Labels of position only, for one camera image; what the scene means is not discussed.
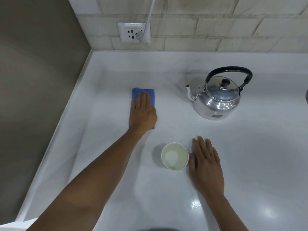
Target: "white cable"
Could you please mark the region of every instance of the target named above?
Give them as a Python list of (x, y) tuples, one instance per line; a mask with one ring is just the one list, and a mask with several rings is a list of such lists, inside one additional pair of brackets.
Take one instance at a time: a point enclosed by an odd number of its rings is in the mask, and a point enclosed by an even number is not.
[(144, 36), (147, 34), (147, 31), (148, 31), (148, 28), (149, 28), (149, 22), (150, 22), (151, 15), (152, 15), (152, 10), (153, 10), (153, 7), (154, 7), (154, 3), (155, 3), (155, 0), (152, 0), (152, 4), (151, 4), (150, 11), (149, 11), (148, 19), (147, 19), (147, 22), (145, 23), (144, 33), (142, 35), (142, 39), (141, 39), (140, 43), (143, 43)]

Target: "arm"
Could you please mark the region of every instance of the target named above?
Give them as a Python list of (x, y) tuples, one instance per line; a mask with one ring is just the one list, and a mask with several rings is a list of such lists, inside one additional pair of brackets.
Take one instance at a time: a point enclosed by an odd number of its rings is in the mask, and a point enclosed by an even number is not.
[(225, 182), (217, 151), (211, 141), (201, 136), (193, 140), (195, 156), (190, 154), (189, 175), (196, 189), (202, 194), (221, 231), (248, 231), (224, 196)]
[(117, 187), (132, 151), (156, 123), (150, 95), (132, 101), (129, 130), (81, 171), (55, 198), (28, 231), (92, 231)]

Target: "hand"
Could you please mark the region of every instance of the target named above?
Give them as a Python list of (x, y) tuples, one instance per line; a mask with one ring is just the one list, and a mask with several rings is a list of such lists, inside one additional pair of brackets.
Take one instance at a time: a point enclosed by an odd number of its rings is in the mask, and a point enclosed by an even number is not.
[(212, 195), (223, 196), (225, 181), (222, 175), (220, 159), (209, 139), (205, 142), (201, 136), (198, 141), (193, 139), (194, 151), (198, 166), (195, 166), (195, 156), (189, 155), (189, 175), (195, 188), (206, 198)]
[(136, 105), (132, 100), (131, 114), (129, 117), (130, 128), (137, 128), (143, 132), (151, 130), (157, 121), (156, 109), (152, 107), (151, 97), (144, 91), (140, 100), (137, 94)]

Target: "blue cloth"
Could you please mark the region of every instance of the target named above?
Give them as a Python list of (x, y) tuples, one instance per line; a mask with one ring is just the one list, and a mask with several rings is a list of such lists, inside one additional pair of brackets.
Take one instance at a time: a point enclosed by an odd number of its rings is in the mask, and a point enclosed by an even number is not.
[(155, 106), (155, 93), (154, 93), (154, 89), (140, 89), (140, 88), (134, 87), (133, 90), (132, 90), (132, 99), (135, 100), (135, 102), (136, 102), (137, 94), (140, 93), (140, 95), (142, 95), (143, 91), (145, 91), (147, 94), (150, 94), (151, 104), (152, 104), (152, 106)]

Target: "electrical outlet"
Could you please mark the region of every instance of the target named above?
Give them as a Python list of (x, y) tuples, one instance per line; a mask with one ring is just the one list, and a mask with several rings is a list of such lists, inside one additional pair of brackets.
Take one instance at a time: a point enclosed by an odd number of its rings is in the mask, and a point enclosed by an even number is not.
[[(117, 23), (118, 31), (120, 34), (121, 42), (126, 43), (139, 43), (137, 33), (144, 32), (145, 23)], [(151, 43), (151, 24), (144, 36), (143, 43)]]

